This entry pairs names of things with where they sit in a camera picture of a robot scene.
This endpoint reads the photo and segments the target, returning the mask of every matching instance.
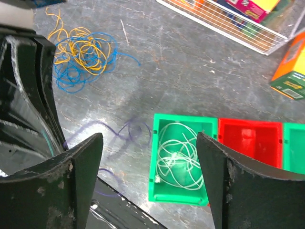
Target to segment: wire basket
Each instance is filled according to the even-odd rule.
[[[260,24],[242,15],[225,0],[157,0],[158,3],[250,49],[269,55],[301,33],[304,0],[282,0]]]

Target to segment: white cable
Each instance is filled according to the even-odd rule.
[[[185,141],[179,141],[176,139],[171,139],[163,142],[163,137],[164,134],[167,130],[167,128],[171,125],[181,125],[188,132],[190,132],[193,137],[187,139],[185,136],[185,132],[181,133],[185,139]],[[182,123],[169,123],[166,126],[164,126],[161,131],[160,131],[160,138],[159,138],[159,148],[158,148],[158,160],[157,160],[157,176],[160,178],[161,182],[164,182],[166,184],[169,184],[174,187],[182,187],[187,190],[199,190],[203,186],[203,176],[201,175],[198,180],[195,180],[194,177],[192,176],[192,170],[193,168],[199,168],[200,169],[200,164],[198,162],[198,155],[196,151],[196,146],[192,143],[192,141],[196,141],[197,139],[197,134],[196,132],[189,128],[188,126],[182,124]],[[181,145],[181,148],[178,152],[171,152],[168,150],[169,147],[171,146],[179,146]],[[194,182],[193,184],[183,186],[180,184],[174,173],[172,172],[172,168],[176,165],[186,165],[186,172],[189,174],[190,178]],[[170,183],[165,180],[165,177],[171,174],[173,180],[176,182],[176,184]]]

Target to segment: magenta box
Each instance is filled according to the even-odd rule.
[[[251,20],[260,23],[269,12],[265,11],[251,0],[225,0],[231,6],[237,8],[243,14],[249,16]]]

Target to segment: red plastic tray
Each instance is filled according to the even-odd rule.
[[[218,141],[265,164],[282,168],[282,123],[219,119]]]

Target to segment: plastic bin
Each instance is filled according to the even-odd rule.
[[[305,174],[305,125],[284,123],[283,169]]]
[[[175,139],[183,141],[184,133],[186,137],[190,137],[191,133],[186,132],[185,128],[180,125],[171,125],[168,127],[166,133],[163,135],[162,142],[159,141],[161,138],[160,131],[164,126],[170,123],[179,122],[183,125],[193,129],[196,134],[200,131],[204,131],[207,135],[217,139],[218,131],[218,119],[209,117],[193,117],[193,116],[182,116],[172,114],[155,114],[153,122],[153,139],[152,139],[152,158],[151,167],[149,173],[149,184],[148,184],[148,200],[153,202],[161,203],[172,203],[172,204],[187,204],[196,206],[206,206],[208,204],[208,197],[203,185],[198,190],[187,190],[182,187],[174,187],[163,181],[159,181],[157,175],[157,160],[158,160],[158,149],[160,144],[163,142]],[[179,146],[171,146],[172,152],[179,151]],[[189,176],[184,166],[176,167],[172,169],[173,174],[178,178],[184,178]],[[202,175],[201,169],[196,168],[192,170],[192,176],[199,178]],[[184,185],[189,185],[188,182],[193,182],[189,178],[184,179]]]
[[[218,141],[265,164],[282,168],[282,123],[219,119]]]

